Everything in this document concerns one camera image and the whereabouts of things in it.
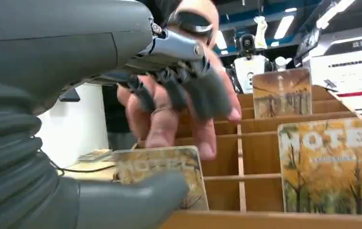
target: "gray robotic arm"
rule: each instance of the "gray robotic arm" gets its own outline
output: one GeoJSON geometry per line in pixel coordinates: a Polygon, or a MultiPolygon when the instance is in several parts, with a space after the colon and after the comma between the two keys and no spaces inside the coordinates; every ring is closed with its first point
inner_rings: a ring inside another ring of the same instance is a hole
{"type": "MultiPolygon", "coordinates": [[[[227,114],[228,103],[207,102],[227,97],[200,47],[152,25],[147,7],[131,0],[0,0],[0,229],[154,229],[179,207],[188,192],[179,173],[131,186],[63,178],[34,137],[36,115],[62,91],[113,70],[150,72],[178,89],[171,98],[185,89],[201,118],[227,114]]],[[[134,78],[110,79],[154,108],[134,78]]]]}

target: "ceiling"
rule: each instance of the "ceiling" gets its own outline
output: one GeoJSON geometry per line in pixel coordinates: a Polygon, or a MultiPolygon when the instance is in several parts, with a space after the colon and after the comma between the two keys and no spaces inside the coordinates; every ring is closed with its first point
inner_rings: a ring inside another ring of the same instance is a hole
{"type": "MultiPolygon", "coordinates": [[[[302,34],[315,27],[316,20],[327,11],[333,1],[245,0],[245,5],[242,5],[242,0],[213,0],[220,14],[220,30],[223,32],[228,54],[222,55],[218,47],[215,47],[215,51],[221,57],[236,54],[235,38],[238,39],[245,33],[255,35],[257,24],[253,19],[259,15],[265,16],[268,23],[265,38],[269,49],[297,45],[301,41],[302,34]],[[291,8],[297,10],[285,12],[286,9],[291,8]],[[274,39],[280,21],[289,15],[293,15],[294,20],[286,35],[282,39],[274,39]],[[279,46],[270,47],[271,43],[276,41],[279,42],[279,46]]],[[[343,14],[336,15],[323,33],[358,27],[362,27],[362,0],[356,0],[343,14]]]]}

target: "wooden card holder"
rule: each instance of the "wooden card holder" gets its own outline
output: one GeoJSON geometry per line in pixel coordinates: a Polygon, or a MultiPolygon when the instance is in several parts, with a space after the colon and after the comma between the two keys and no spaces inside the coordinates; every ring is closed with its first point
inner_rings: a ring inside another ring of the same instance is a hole
{"type": "MultiPolygon", "coordinates": [[[[243,120],[215,120],[217,157],[202,161],[210,211],[179,211],[162,229],[359,229],[362,216],[283,213],[278,125],[360,117],[337,97],[312,87],[312,115],[254,119],[251,94],[239,95],[243,120]]],[[[177,146],[194,144],[189,117],[180,117],[177,146]]],[[[143,148],[140,141],[135,148],[143,148]]]]}

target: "fingernail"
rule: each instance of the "fingernail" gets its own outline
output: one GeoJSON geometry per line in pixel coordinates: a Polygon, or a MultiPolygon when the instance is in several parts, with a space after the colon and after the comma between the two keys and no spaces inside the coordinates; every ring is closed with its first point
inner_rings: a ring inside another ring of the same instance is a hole
{"type": "Polygon", "coordinates": [[[201,160],[213,160],[216,158],[216,153],[213,152],[209,143],[203,142],[198,146],[198,148],[201,160]]]}
{"type": "Polygon", "coordinates": [[[231,121],[239,121],[241,120],[241,115],[236,108],[233,108],[228,119],[231,121]]]}

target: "human hand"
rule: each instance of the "human hand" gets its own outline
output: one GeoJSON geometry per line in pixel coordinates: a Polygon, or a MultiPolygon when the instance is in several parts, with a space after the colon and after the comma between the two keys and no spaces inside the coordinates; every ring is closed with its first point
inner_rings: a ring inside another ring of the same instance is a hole
{"type": "MultiPolygon", "coordinates": [[[[206,46],[204,48],[206,57],[221,77],[228,94],[228,98],[214,98],[213,102],[218,99],[228,99],[232,111],[227,118],[232,122],[238,122],[241,119],[241,107],[230,79],[217,55],[206,46]]],[[[151,114],[143,111],[137,96],[119,86],[118,100],[126,108],[130,129],[136,137],[146,140],[147,148],[174,146],[180,113],[172,109],[170,97],[163,86],[149,76],[139,76],[139,79],[151,93],[156,110],[151,114]]],[[[200,120],[195,114],[190,98],[188,99],[188,111],[191,115],[191,129],[195,145],[199,149],[201,159],[214,159],[217,149],[213,119],[200,120]]]]}

